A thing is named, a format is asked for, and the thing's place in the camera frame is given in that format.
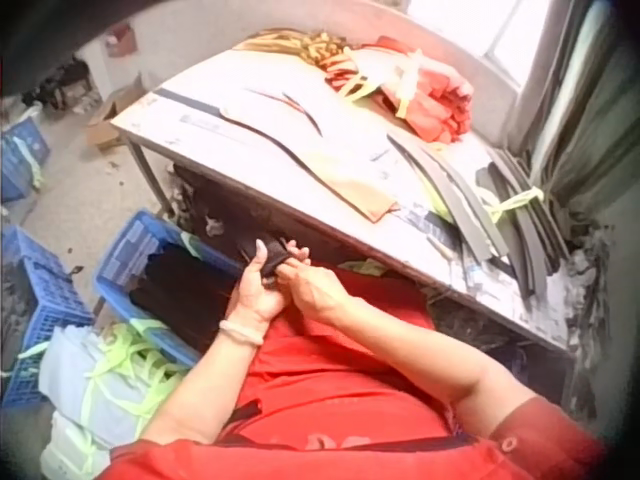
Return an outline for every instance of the wrist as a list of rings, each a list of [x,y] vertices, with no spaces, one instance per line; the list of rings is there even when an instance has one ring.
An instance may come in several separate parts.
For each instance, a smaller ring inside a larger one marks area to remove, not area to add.
[[[345,322],[349,321],[352,312],[359,309],[362,302],[364,302],[364,300],[360,297],[352,297],[349,295],[340,303],[325,309],[320,314],[320,319],[323,323],[339,328]]]
[[[230,323],[236,323],[243,327],[250,328],[260,336],[264,337],[269,329],[269,322],[266,322],[256,312],[238,305],[234,308],[226,319]]]

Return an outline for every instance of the blue plastic crate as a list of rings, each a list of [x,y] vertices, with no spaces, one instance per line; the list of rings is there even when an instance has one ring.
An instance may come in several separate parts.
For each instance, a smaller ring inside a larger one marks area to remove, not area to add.
[[[49,146],[31,118],[27,118],[20,123],[16,123],[4,132],[4,135],[7,138],[20,138],[27,144],[27,148],[31,152],[31,155],[33,155],[33,158],[35,158],[36,162],[40,165],[43,165],[45,160],[49,157]]]
[[[68,277],[56,254],[36,242],[22,228],[11,226],[2,235],[2,262],[15,263],[22,258],[28,258],[43,265],[55,275]]]
[[[19,227],[12,227],[3,237],[2,262],[24,263],[35,297],[35,308],[25,330],[20,351],[24,352],[51,339],[57,326],[91,325],[89,312],[64,272],[56,255],[39,245]],[[26,406],[41,402],[38,390],[38,367],[42,354],[16,360],[2,397],[2,407]]]
[[[7,390],[2,397],[2,408],[26,407],[47,399],[38,390],[38,374],[43,356],[44,352],[16,360]]]
[[[208,264],[238,278],[242,274],[242,267],[237,262],[213,250],[197,237],[185,234],[175,225],[141,210],[120,232],[95,277],[98,292],[125,321],[153,318],[131,303],[127,286],[142,273],[149,255],[159,252],[169,243],[184,247],[183,238],[189,242],[189,249]],[[144,334],[172,360],[193,366],[200,358],[198,352],[168,329],[149,328]]]
[[[26,198],[31,192],[31,166],[15,144],[2,134],[2,201]]]

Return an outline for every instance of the table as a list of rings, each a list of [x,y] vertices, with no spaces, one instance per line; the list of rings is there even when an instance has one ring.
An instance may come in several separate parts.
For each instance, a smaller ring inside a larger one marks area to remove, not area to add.
[[[326,125],[331,125],[335,138],[341,130],[353,128],[356,123],[360,125],[354,119],[362,120],[366,128],[356,129],[350,137],[356,144],[367,143],[376,132],[372,141],[378,141],[380,135],[376,129],[384,127],[386,122],[366,109],[347,104],[324,83],[320,70],[286,55],[227,51],[189,68],[160,88],[218,107],[243,88],[266,89],[274,94],[313,92],[309,100],[316,107],[323,106],[327,114],[333,114]],[[470,289],[461,261],[447,261],[423,232],[406,221],[387,214],[376,224],[369,222],[273,143],[156,92],[158,90],[150,92],[127,108],[112,124],[126,139],[165,211],[171,213],[170,202],[141,146],[225,186],[246,192],[535,342],[566,351],[564,268],[548,278],[546,301],[529,309],[524,306],[515,281],[489,265],[477,268],[474,278],[479,279],[479,285]],[[481,147],[481,140],[469,134],[463,142],[452,145],[447,155],[467,179],[472,179],[475,170],[489,161]]]

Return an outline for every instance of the button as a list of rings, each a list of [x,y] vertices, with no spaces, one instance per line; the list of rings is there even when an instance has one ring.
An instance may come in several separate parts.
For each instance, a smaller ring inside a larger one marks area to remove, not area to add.
[[[516,437],[505,438],[500,444],[500,449],[504,453],[513,451],[518,446],[518,439]]]

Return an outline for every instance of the window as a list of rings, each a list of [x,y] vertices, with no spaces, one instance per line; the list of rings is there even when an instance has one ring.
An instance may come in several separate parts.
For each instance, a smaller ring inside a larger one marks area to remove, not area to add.
[[[408,14],[524,85],[551,0],[412,0]]]

